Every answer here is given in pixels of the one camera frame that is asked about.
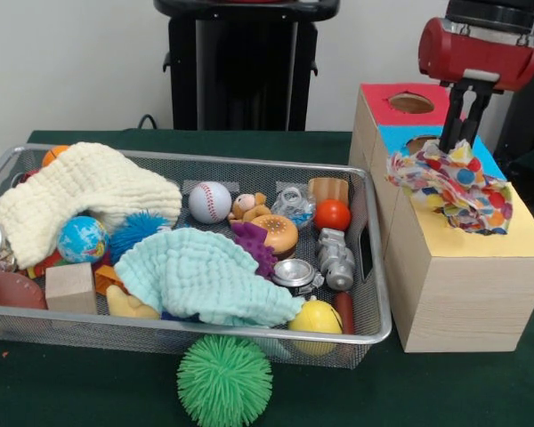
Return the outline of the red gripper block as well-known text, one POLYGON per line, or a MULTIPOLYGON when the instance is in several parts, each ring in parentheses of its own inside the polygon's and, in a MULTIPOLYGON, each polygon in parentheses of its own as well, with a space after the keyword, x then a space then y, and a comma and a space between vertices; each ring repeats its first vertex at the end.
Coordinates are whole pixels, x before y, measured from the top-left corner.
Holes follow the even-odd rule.
MULTIPOLYGON (((418 68, 433 79, 457 83, 462 79, 489 82, 498 91, 516 92, 534 76, 534 36, 475 27, 432 18, 418 46, 418 68)), ((492 91, 478 91, 466 119, 461 121, 466 87, 453 85, 439 148, 451 151, 457 142, 473 146, 492 91)))

